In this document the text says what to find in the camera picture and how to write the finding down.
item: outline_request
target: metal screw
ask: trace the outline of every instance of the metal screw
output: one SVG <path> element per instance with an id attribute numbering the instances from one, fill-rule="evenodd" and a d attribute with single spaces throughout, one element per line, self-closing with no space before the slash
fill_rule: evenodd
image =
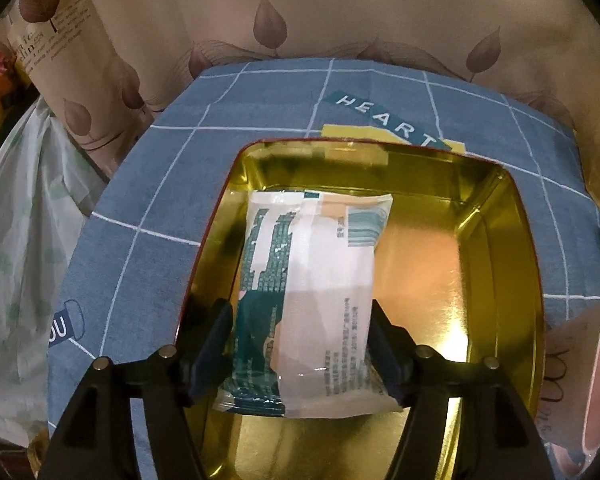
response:
<path id="1" fill-rule="evenodd" d="M 435 354 L 433 348 L 431 348 L 430 346 L 427 345 L 418 345 L 416 346 L 416 355 L 418 357 L 421 357 L 422 359 L 429 359 L 430 357 L 433 357 L 433 355 Z"/>
<path id="2" fill-rule="evenodd" d="M 177 352 L 178 351 L 176 350 L 176 347 L 174 345 L 165 345 L 160 347 L 160 349 L 158 350 L 158 355 L 160 357 L 168 359 L 169 357 L 173 357 L 174 355 L 176 355 Z"/>
<path id="3" fill-rule="evenodd" d="M 93 366 L 95 370 L 104 370 L 107 366 L 109 366 L 109 358 L 98 357 L 91 366 Z"/>
<path id="4" fill-rule="evenodd" d="M 500 362 L 495 357 L 485 357 L 482 362 L 489 370 L 497 370 L 500 367 Z"/>

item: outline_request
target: rectangular tin tray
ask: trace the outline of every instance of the rectangular tin tray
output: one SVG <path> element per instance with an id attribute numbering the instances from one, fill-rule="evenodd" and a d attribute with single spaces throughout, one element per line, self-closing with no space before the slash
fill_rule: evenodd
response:
<path id="1" fill-rule="evenodd" d="M 231 298 L 251 190 L 391 193 L 376 249 L 374 297 L 392 323 L 445 358 L 496 356 L 531 413 L 542 379 L 542 294 L 526 215 L 502 167 L 451 152 L 346 140 L 261 141 L 236 158 L 192 272 L 188 315 Z M 382 479 L 408 410 L 347 419 L 187 413 L 213 478 Z M 460 424 L 451 399 L 437 477 L 450 478 Z"/>

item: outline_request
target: yellow label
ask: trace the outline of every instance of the yellow label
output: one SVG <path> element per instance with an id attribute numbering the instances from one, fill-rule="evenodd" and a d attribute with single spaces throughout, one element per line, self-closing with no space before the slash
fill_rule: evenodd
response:
<path id="1" fill-rule="evenodd" d="M 340 139 L 371 139 L 380 142 L 396 142 L 406 144 L 407 142 L 392 134 L 388 130 L 376 128 L 375 126 L 344 126 L 342 124 L 325 124 L 320 133 L 321 137 L 336 137 Z M 443 142 L 451 148 L 452 152 L 465 153 L 464 142 L 444 139 Z"/>

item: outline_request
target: blue cloth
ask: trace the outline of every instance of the blue cloth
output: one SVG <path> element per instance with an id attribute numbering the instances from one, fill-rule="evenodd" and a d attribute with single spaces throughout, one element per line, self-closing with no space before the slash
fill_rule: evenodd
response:
<path id="1" fill-rule="evenodd" d="M 199 242 L 243 146 L 316 137 L 325 123 L 378 125 L 368 113 L 324 100 L 337 91 L 379 105 L 414 131 L 464 142 L 467 152 L 512 173 L 534 236 L 549 325 L 600 298 L 600 210 L 566 127 L 497 92 L 371 61 L 218 66 L 141 137 L 82 231 L 56 310 L 75 301 L 85 330 L 80 342 L 48 351 L 51 424 L 95 356 L 133 361 L 173 341 Z M 133 414 L 142 474 L 153 479 L 141 403 Z"/>

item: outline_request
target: white plastic bag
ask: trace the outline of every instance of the white plastic bag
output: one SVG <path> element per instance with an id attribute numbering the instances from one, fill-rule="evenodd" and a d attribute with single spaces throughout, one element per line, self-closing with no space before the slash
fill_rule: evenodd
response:
<path id="1" fill-rule="evenodd" d="M 216 408 L 293 418 L 399 410 L 366 355 L 391 195 L 253 192 L 234 372 Z"/>
<path id="2" fill-rule="evenodd" d="M 0 438 L 46 428 L 55 296 L 105 183 L 42 98 L 0 147 Z"/>

